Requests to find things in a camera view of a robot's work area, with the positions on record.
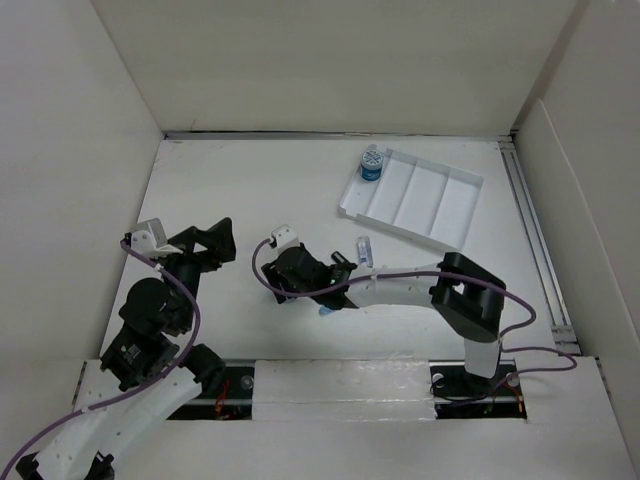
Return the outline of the white blue glue tube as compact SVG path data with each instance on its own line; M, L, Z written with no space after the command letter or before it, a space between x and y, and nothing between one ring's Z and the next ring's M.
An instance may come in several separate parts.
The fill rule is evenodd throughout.
M360 236L356 241L358 263L363 264L369 268L374 265L372 245L368 236Z

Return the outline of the blue black highlighter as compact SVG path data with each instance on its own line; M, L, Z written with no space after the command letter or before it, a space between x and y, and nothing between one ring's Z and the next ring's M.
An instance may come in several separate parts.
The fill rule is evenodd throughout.
M348 260L338 251L334 251L331 254L331 259L336 265L347 265Z

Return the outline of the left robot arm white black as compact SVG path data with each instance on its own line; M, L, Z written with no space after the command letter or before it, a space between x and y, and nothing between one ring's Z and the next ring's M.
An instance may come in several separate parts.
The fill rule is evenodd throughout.
M167 237L161 221L137 224L122 249L155 271L137 281L119 310L120 331L82 388L74 411L45 428L56 435L38 452L24 446L23 479L113 479L127 457L177 409L222 387L224 361L196 341L200 277L236 258L232 221Z

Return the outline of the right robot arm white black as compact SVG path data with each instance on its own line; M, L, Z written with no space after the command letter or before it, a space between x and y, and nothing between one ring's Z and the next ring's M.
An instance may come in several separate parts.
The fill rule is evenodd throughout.
M302 243L279 249L275 260L261 266L257 256L252 256L253 273L280 304L308 297L332 311L377 305L436 311L464 343L462 373L433 387L436 393L447 388L447 401L479 401L497 386L506 285L466 256L449 252L428 266L375 268L334 253L327 265Z

